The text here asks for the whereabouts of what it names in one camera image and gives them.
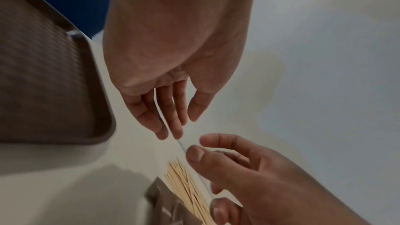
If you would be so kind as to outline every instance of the plastic tray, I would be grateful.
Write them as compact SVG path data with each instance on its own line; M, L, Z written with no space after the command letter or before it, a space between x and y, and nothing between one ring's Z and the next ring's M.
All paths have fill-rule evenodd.
M96 144L114 131L84 35L44 0L0 0L0 142Z

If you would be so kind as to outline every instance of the table surface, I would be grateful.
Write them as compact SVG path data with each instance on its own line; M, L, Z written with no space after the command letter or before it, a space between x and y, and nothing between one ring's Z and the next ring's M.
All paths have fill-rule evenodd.
M0 224L147 224L143 193L167 163L179 158L179 143L159 141L126 109L105 67L102 48L92 50L117 121L109 141L91 147L0 146ZM211 200L197 174L194 181Z

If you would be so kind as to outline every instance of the palm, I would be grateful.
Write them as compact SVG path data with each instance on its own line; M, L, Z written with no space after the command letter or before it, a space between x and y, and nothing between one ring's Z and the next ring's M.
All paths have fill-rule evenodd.
M234 73L252 0L112 0L104 35L110 78L140 124L174 138ZM186 106L188 78L197 92Z

